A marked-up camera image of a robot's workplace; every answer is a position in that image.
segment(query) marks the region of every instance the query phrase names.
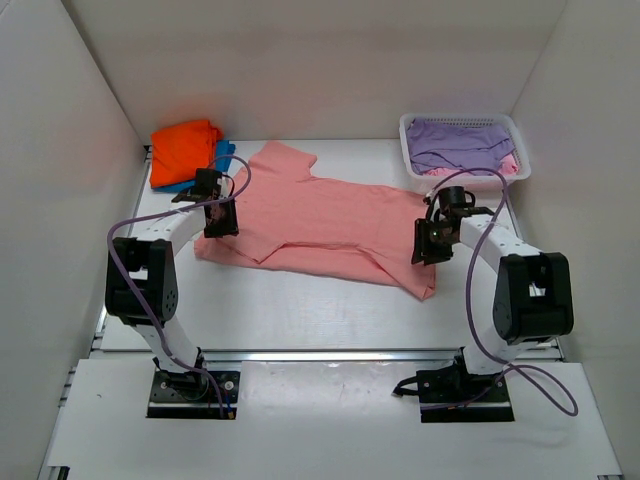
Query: black mounting plate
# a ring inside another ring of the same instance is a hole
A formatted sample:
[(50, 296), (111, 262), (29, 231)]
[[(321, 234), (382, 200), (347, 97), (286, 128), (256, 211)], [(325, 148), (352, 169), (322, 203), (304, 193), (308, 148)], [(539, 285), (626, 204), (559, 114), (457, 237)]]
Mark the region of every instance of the black mounting plate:
[(504, 379), (493, 385), (484, 396), (467, 406), (429, 410), (425, 407), (464, 402), (478, 395), (486, 387), (478, 385), (478, 392), (465, 392), (463, 396), (455, 389), (437, 388), (444, 380), (442, 371), (421, 370), (417, 372), (417, 377), (421, 423), (486, 423), (515, 420), (509, 390)]
[[(209, 420), (233, 420), (237, 416), (238, 395), (240, 392), (240, 372), (231, 370), (209, 370), (209, 373), (216, 379), (223, 396), (223, 411), (225, 416), (220, 418), (220, 409), (214, 390), (206, 391), (203, 394), (191, 396), (180, 393), (167, 384), (167, 377), (162, 372), (156, 370), (149, 393), (149, 404), (147, 406), (147, 418), (194, 418)], [(233, 388), (225, 390), (225, 383), (233, 382)], [(232, 416), (228, 416), (226, 396), (231, 404)]]

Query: white table surface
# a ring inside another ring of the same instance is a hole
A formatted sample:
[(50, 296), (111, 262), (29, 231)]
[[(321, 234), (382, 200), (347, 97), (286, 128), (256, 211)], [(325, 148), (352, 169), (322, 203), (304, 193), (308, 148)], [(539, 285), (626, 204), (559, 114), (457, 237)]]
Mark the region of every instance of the white table surface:
[[(265, 144), (235, 143), (237, 155), (245, 159)], [(315, 176), (408, 188), (398, 140), (284, 143), (318, 156)], [(231, 173), (238, 168), (234, 162)], [(479, 204), (495, 207), (498, 195)], [(154, 193), (147, 181), (137, 215), (168, 209), (173, 196)], [(506, 209), (500, 223), (513, 228)], [(134, 227), (134, 235), (142, 225)], [(177, 314), (204, 350), (455, 349), (471, 340), (464, 307), (470, 254), (467, 247), (455, 246), (453, 259), (437, 266), (435, 295), (420, 302), (398, 287), (196, 260), (193, 245), (187, 244), (176, 257)], [(492, 321), (495, 281), (494, 272), (478, 262), (473, 302), (479, 325)], [(118, 319), (108, 318), (101, 348), (147, 350), (147, 345)]]
[(84, 360), (47, 464), (70, 467), (68, 480), (595, 480), (620, 474), (582, 366), (540, 366), (574, 393), (577, 418), (560, 413), (515, 374), (507, 378), (515, 422), (421, 424), (415, 398), (390, 395), (399, 380), (415, 374), (412, 364), (247, 362), (237, 420), (147, 419), (152, 362)]

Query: purple clothing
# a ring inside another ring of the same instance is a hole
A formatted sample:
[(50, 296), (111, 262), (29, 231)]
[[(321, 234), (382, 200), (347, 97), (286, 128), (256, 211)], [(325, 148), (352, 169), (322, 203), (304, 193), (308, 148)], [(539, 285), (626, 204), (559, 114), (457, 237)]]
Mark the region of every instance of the purple clothing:
[[(418, 175), (434, 168), (485, 167), (499, 170), (502, 159), (515, 149), (505, 128), (465, 128), (416, 118), (407, 130), (411, 167)], [(474, 175), (490, 175), (472, 172)]]

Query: white wall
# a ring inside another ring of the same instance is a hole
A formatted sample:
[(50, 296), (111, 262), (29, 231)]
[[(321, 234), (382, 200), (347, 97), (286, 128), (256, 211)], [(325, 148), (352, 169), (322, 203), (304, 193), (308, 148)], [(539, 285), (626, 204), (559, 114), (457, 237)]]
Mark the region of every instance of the white wall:
[(408, 111), (509, 112), (564, 0), (64, 0), (136, 131), (389, 138)]
[(513, 112), (536, 244), (567, 254), (575, 332), (625, 478), (640, 478), (640, 2), (570, 0)]
[(0, 14), (0, 478), (37, 476), (144, 154), (58, 0)]

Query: laundry basket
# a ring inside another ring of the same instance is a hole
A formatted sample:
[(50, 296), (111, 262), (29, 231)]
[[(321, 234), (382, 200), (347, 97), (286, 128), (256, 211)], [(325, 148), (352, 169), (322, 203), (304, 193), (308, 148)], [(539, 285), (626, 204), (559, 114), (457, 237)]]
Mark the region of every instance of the laundry basket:
[[(411, 180), (411, 189), (418, 193), (427, 193), (444, 177), (432, 177), (429, 175), (418, 175), (411, 168), (411, 159), (409, 157), (409, 146), (407, 144), (407, 129), (416, 118), (423, 118), (430, 122), (447, 123), (459, 127), (486, 127), (494, 123), (501, 124), (509, 133), (515, 150), (513, 156), (518, 164), (518, 173), (515, 175), (506, 175), (508, 183), (516, 180), (524, 180), (531, 175), (531, 167), (529, 166), (529, 157), (522, 143), (520, 133), (516, 128), (513, 120), (507, 115), (502, 114), (431, 114), (431, 113), (405, 113), (400, 117), (400, 145), (402, 147), (402, 157), (404, 159), (407, 174)], [(471, 191), (481, 190), (499, 190), (502, 188), (500, 179), (496, 176), (472, 176), (460, 175), (451, 180), (452, 184), (461, 185)]]

